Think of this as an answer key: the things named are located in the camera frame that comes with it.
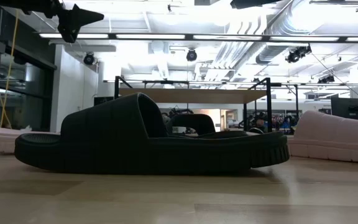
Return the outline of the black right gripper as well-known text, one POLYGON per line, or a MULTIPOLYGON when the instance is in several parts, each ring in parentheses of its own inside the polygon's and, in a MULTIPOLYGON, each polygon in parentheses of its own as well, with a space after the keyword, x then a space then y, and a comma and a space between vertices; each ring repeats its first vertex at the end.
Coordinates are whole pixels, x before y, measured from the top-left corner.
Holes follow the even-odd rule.
POLYGON ((271 4, 280 0, 232 0, 230 6, 233 9, 245 9, 249 7, 263 6, 264 4, 271 4))

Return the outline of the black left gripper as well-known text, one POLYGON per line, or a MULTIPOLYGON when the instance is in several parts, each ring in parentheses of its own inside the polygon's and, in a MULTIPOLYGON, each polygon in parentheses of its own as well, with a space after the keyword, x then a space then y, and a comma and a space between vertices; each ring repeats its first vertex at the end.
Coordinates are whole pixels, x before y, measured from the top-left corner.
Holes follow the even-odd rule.
POLYGON ((51 16, 57 16, 59 18, 58 31, 65 42, 75 43, 80 32, 80 27, 104 19, 103 14, 81 9, 76 4, 74 4, 71 9, 67 9, 61 0, 50 1, 51 16))

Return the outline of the black rubber slide sandal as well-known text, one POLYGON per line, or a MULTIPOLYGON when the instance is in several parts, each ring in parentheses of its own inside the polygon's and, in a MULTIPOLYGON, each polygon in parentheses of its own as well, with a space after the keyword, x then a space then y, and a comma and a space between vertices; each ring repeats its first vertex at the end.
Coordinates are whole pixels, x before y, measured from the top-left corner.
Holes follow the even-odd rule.
POLYGON ((168 133, 157 104, 134 93, 67 115, 59 134, 25 133, 18 161, 76 174, 225 175, 289 160, 282 133, 168 133))
POLYGON ((220 131, 215 130, 214 122, 206 114, 178 114, 170 119, 165 125, 169 136, 179 136, 180 138, 199 138, 199 139, 226 139, 248 136, 245 131, 220 131), (174 127, 191 128, 196 131, 197 136, 186 136, 184 134, 174 134, 174 127))

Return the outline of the long linear light bar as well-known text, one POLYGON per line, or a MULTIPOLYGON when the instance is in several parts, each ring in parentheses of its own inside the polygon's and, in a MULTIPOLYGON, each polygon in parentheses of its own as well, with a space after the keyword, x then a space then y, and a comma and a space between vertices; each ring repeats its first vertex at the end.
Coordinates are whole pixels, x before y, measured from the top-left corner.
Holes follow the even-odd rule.
POLYGON ((222 42, 278 42, 278 43, 321 43, 358 44, 358 36, 324 35, 239 35, 239 34, 155 34, 155 33, 84 33, 79 40, 183 40, 222 42))

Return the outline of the black monitor on desk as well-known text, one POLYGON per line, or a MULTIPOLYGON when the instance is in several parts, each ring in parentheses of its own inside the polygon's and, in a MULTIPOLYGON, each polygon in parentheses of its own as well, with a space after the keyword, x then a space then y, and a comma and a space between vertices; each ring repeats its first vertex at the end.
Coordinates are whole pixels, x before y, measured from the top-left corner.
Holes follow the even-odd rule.
POLYGON ((94 105, 100 105, 103 104, 105 102, 114 100, 113 96, 100 96, 100 97, 94 97, 94 105))

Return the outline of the black ceiling track fixture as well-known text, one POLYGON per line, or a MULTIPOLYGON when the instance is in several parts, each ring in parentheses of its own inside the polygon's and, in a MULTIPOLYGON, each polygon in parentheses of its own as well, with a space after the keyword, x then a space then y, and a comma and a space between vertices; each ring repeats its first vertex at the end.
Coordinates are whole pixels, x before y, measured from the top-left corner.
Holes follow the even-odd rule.
POLYGON ((357 6, 358 7, 358 0, 310 0, 310 4, 317 4, 317 5, 335 5, 335 6, 357 6))

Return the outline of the large black monitor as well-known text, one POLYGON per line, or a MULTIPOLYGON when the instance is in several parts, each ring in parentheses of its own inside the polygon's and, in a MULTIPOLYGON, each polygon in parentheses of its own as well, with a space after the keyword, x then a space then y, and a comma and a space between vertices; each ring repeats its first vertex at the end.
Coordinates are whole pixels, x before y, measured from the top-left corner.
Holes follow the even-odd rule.
POLYGON ((358 119, 358 98, 331 98, 332 115, 358 119))

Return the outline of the silver ventilation duct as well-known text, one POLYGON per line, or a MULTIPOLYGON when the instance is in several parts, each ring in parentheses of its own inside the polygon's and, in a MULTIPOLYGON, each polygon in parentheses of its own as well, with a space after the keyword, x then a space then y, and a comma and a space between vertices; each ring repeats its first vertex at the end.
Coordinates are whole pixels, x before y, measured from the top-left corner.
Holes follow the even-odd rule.
MULTIPOLYGON (((309 35, 321 25, 324 19, 319 18, 318 5, 310 4, 311 0, 293 0, 278 16, 275 22, 267 28, 267 35, 309 35)), ((256 62, 270 63, 276 56, 288 48, 288 45, 270 45, 266 43, 256 56, 256 62)))

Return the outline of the black metal frame post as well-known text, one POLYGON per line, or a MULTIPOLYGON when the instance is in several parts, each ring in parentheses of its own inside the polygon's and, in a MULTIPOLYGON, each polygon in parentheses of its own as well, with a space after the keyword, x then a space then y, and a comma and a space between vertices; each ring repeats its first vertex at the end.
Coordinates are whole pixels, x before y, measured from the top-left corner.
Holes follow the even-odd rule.
POLYGON ((287 88, 290 93, 293 93, 295 95, 295 104, 296 104, 296 113, 299 113, 299 94, 298 94, 298 84, 294 83, 272 83, 271 87, 285 87, 287 88))

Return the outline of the wooden shelf with black frame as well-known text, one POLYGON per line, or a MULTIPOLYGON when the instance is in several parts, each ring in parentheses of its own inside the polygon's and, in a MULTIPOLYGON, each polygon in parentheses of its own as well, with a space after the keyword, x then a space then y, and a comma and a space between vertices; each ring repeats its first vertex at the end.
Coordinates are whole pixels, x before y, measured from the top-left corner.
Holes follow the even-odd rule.
POLYGON ((161 89, 133 88, 128 81, 120 76, 114 79, 114 97, 126 96, 141 92, 156 103, 193 103, 193 104, 242 104, 243 110, 247 104, 266 96, 267 130, 272 131, 272 97, 271 81, 269 78, 253 84, 246 90, 207 90, 207 89, 161 89))

